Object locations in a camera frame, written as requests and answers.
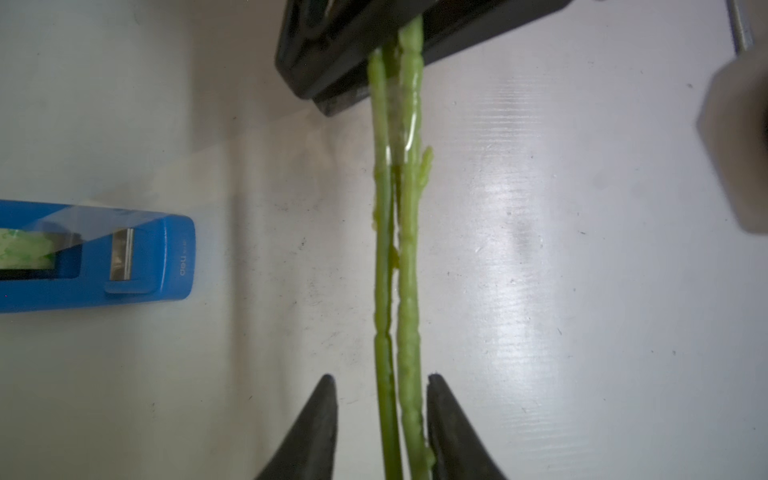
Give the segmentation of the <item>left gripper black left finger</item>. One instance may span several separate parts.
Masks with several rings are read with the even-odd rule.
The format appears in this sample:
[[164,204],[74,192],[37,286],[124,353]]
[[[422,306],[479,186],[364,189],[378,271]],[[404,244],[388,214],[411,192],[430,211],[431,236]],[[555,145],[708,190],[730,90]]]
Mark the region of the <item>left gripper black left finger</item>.
[[338,399],[332,375],[323,375],[256,480],[333,477],[338,434]]

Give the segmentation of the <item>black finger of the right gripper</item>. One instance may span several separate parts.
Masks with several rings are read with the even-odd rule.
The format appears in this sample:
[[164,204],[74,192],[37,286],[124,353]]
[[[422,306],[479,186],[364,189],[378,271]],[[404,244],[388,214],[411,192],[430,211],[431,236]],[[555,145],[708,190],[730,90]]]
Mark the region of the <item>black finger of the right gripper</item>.
[[569,0],[290,1],[275,66],[291,91],[334,116],[368,95],[368,55],[415,18],[427,65],[558,12]]

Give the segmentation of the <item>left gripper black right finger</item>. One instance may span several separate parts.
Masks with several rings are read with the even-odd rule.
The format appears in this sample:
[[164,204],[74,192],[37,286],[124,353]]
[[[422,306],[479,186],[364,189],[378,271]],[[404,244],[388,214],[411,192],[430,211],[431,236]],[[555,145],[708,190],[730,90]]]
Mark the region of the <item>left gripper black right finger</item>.
[[427,431],[435,457],[433,479],[506,480],[448,383],[437,373],[428,377]]

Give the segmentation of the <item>pink flower bouquet green stems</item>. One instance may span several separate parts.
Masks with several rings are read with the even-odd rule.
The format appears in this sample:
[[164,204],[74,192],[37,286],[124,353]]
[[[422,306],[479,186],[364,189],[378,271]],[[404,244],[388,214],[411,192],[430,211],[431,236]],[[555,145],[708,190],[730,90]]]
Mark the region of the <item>pink flower bouquet green stems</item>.
[[368,57],[374,135],[376,232],[374,365],[388,479],[428,479],[435,463],[424,433],[417,280],[419,204],[433,151],[422,145],[423,18]]

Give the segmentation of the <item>blue tape dispenser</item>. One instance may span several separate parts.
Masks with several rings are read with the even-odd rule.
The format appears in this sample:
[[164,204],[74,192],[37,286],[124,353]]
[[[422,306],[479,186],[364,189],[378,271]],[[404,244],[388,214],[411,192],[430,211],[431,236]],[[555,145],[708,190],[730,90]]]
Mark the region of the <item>blue tape dispenser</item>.
[[192,290],[195,253],[187,216],[4,200],[1,310],[182,300]]

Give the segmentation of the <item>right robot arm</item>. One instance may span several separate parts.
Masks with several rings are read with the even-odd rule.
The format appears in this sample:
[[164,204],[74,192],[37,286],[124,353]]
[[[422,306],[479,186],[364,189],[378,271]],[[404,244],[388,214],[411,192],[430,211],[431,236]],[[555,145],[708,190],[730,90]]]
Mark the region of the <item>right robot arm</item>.
[[[290,1],[275,66],[299,98],[333,116],[378,84],[376,52],[396,78],[540,20],[565,1]],[[730,207],[747,232],[767,232],[767,42],[754,42],[745,10],[727,4],[736,57],[711,79],[697,129]]]

